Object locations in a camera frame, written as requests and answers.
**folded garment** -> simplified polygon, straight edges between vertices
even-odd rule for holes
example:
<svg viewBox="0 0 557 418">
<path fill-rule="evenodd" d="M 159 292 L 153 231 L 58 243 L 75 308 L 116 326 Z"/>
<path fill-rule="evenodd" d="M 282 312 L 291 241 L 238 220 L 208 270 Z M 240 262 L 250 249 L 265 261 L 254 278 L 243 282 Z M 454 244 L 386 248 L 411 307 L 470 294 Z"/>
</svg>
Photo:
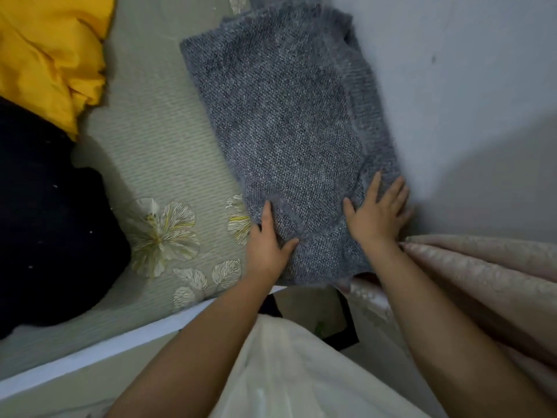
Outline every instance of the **folded garment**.
<svg viewBox="0 0 557 418">
<path fill-rule="evenodd" d="M 102 95 L 115 0 L 0 0 L 0 96 L 76 140 L 77 116 Z"/>
<path fill-rule="evenodd" d="M 259 9 L 180 45 L 248 213 L 272 202 L 276 230 L 299 237 L 284 284 L 331 282 L 370 270 L 342 211 L 374 172 L 398 175 L 372 70 L 352 17 L 319 0 Z"/>
<path fill-rule="evenodd" d="M 0 339 L 92 308 L 130 260 L 101 175 L 52 123 L 0 98 Z"/>
</svg>

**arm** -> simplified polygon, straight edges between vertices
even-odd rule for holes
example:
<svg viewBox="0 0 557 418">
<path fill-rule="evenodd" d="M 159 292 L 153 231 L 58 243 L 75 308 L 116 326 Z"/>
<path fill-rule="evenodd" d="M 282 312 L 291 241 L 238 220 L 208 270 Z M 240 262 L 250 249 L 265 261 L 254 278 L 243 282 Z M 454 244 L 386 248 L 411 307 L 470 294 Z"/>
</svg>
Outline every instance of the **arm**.
<svg viewBox="0 0 557 418">
<path fill-rule="evenodd" d="M 279 248 L 271 204 L 251 226 L 245 277 L 196 316 L 116 400 L 107 418 L 205 417 L 222 392 L 257 311 L 298 244 Z"/>
<path fill-rule="evenodd" d="M 411 212 L 399 211 L 409 190 L 399 178 L 377 202 L 380 181 L 377 173 L 357 212 L 344 200 L 346 221 L 446 413 L 451 418 L 557 416 L 551 402 L 400 250 L 395 239 Z"/>
</svg>

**woven mat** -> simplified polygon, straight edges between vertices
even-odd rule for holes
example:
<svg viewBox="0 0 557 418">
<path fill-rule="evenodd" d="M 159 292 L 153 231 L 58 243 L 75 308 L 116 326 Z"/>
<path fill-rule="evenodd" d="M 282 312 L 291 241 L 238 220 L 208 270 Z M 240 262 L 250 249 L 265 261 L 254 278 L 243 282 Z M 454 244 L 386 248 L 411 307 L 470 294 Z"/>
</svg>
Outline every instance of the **woven mat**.
<svg viewBox="0 0 557 418">
<path fill-rule="evenodd" d="M 143 197 L 161 206 L 188 203 L 200 250 L 190 261 L 175 262 L 208 278 L 217 264 L 243 259 L 244 247 L 227 232 L 226 202 L 238 187 L 178 44 L 230 14 L 228 0 L 118 0 L 105 43 L 104 102 L 84 118 L 74 158 L 78 167 L 102 173 L 115 211 Z M 19 327 L 0 342 L 0 379 L 171 315 L 183 286 L 167 272 L 175 266 L 155 279 L 127 270 L 100 304 L 70 322 Z"/>
</svg>

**person's right arm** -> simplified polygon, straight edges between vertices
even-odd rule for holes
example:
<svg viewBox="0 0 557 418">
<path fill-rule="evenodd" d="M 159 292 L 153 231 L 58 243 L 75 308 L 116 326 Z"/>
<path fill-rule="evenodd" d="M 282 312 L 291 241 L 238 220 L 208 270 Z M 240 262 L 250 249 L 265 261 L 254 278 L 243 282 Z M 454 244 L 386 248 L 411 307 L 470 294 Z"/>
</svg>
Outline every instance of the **person's right arm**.
<svg viewBox="0 0 557 418">
<path fill-rule="evenodd" d="M 409 190 L 399 178 L 377 202 L 380 181 L 377 173 L 357 211 L 344 200 L 346 221 L 445 412 L 451 418 L 556 417 L 552 401 L 400 250 L 396 238 L 410 213 L 399 212 Z"/>
</svg>

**mattress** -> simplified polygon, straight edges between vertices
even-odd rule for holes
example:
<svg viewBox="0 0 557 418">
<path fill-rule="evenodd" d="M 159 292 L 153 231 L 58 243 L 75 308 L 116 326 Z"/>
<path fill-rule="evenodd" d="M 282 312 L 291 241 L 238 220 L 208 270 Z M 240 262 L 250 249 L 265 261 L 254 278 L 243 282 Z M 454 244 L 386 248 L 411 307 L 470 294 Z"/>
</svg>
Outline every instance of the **mattress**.
<svg viewBox="0 0 557 418">
<path fill-rule="evenodd" d="M 167 261 L 155 278 L 128 267 L 86 314 L 17 328 L 0 342 L 0 379 L 169 316 L 240 277 L 249 222 L 178 47 L 231 14 L 229 0 L 117 1 L 104 45 L 108 85 L 83 117 L 73 160 L 102 174 L 127 235 L 138 209 L 186 209 L 193 258 Z"/>
</svg>

